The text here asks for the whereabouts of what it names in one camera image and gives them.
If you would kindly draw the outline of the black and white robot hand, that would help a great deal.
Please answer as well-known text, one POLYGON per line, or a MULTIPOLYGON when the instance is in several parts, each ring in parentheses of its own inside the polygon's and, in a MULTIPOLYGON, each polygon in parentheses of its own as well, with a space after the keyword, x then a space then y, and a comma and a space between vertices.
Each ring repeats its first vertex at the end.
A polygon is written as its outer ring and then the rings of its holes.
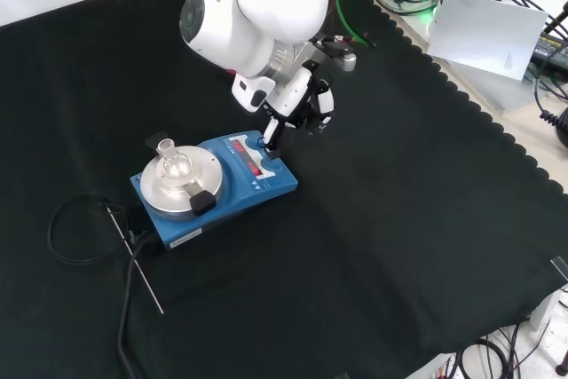
POLYGON ((285 128, 322 131, 332 118, 335 102, 327 81, 314 72, 319 64, 306 60, 288 83, 281 86, 266 76, 245 78, 234 75, 232 94, 248 112, 263 108, 270 116, 258 143, 271 159, 278 158, 278 142, 285 128))

